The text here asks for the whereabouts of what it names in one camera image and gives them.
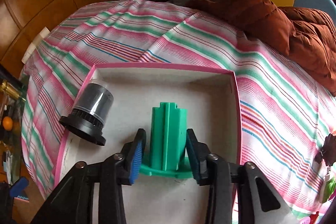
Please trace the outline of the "rust brown quilt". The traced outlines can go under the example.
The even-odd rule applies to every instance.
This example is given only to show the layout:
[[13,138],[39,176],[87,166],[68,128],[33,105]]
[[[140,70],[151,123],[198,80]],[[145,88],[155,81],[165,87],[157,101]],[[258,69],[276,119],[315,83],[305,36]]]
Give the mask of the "rust brown quilt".
[[186,6],[258,38],[335,94],[335,25],[328,13],[271,0],[190,0]]

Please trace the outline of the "striped bed sheet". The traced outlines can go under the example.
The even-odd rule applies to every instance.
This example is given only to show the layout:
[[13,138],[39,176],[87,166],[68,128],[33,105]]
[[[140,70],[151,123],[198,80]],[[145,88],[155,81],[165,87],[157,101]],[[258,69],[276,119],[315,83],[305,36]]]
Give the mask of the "striped bed sheet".
[[[335,130],[335,98],[298,64],[201,12],[150,1],[84,6],[27,60],[23,157],[43,197],[79,160],[102,161],[162,102],[187,110],[198,139],[228,161],[254,162],[293,214],[324,215],[327,171],[314,157]],[[67,132],[67,116],[91,79],[113,94],[101,147]]]

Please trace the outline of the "red block toy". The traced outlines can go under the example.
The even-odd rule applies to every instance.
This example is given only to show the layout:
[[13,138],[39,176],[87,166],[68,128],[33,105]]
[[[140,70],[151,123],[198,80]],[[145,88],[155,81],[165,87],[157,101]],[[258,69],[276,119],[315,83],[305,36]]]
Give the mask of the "red block toy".
[[319,211],[317,211],[316,213],[314,213],[314,214],[311,214],[310,215],[310,224],[315,224],[316,223],[316,221],[317,221],[317,219],[318,219],[318,217],[319,217]]

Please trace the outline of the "brown massage brush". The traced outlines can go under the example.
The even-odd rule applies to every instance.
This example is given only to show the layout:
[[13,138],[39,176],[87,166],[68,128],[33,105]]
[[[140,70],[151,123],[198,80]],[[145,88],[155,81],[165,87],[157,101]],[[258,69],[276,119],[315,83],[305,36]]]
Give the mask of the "brown massage brush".
[[326,166],[333,166],[336,161],[335,132],[329,134],[325,138],[324,144],[315,155],[314,161],[316,161],[318,164],[324,161]]

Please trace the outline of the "purple patterned oval case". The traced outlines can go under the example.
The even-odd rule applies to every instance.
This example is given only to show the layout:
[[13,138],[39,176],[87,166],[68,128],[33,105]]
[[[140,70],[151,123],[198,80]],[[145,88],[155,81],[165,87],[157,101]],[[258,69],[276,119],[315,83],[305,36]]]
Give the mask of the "purple patterned oval case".
[[303,217],[302,219],[299,220],[299,224],[310,224],[310,217],[307,216],[307,217]]

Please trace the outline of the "orange fruit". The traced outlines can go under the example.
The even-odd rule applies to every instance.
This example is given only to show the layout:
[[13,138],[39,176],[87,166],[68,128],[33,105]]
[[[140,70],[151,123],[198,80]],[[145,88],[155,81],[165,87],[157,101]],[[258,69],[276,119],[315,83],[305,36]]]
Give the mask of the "orange fruit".
[[13,120],[10,117],[6,116],[2,120],[2,125],[6,131],[11,131],[13,129]]

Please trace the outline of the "teal flanged plastic spool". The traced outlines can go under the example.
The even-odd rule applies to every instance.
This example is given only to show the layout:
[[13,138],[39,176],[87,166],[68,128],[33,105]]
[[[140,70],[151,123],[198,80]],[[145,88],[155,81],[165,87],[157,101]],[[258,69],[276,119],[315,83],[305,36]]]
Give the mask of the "teal flanged plastic spool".
[[174,102],[152,108],[149,151],[143,156],[140,173],[146,176],[192,178],[186,156],[187,110]]

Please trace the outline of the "grey black cylinder container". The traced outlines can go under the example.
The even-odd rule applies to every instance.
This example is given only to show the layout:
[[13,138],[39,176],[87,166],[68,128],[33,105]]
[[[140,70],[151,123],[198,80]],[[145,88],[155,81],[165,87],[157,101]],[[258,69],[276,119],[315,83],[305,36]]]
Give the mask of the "grey black cylinder container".
[[62,116],[59,123],[68,131],[90,143],[104,146],[102,130],[114,97],[103,80],[92,79],[84,87],[72,111]]

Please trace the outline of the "pink edged tray box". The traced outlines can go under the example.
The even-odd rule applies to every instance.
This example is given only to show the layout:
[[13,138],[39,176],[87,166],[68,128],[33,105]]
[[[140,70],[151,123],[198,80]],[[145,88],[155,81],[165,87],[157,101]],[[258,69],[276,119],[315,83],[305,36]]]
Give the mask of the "pink edged tray box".
[[127,223],[204,223],[208,186],[190,170],[186,131],[230,162],[241,159],[241,114],[233,71],[193,65],[109,63],[94,65],[86,84],[106,87],[114,98],[102,135],[104,146],[70,132],[56,167],[60,182],[78,161],[101,162],[120,152],[144,129],[147,142],[139,178],[122,188]]

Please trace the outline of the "green plug-in device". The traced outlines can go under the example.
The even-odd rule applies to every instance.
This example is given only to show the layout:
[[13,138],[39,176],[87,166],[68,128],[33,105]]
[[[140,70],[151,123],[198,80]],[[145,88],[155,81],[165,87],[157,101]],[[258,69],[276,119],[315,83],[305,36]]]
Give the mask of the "green plug-in device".
[[326,203],[335,197],[335,173],[331,170],[331,166],[327,167],[327,173],[323,179],[323,184],[319,192],[319,202]]

